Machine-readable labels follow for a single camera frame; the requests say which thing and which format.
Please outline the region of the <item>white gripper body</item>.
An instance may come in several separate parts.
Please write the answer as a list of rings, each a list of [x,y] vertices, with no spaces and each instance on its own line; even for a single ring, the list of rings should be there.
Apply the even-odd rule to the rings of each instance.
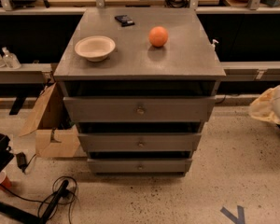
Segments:
[[[266,121],[280,125],[280,118],[273,112],[273,96],[275,88],[269,88],[257,99],[255,99],[248,108],[248,114],[251,118],[260,121]]]

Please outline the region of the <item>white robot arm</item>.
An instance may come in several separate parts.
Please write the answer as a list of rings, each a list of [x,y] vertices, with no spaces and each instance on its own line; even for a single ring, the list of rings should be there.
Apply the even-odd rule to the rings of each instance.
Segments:
[[[254,100],[248,113],[253,119],[280,125],[280,85],[269,88]]]

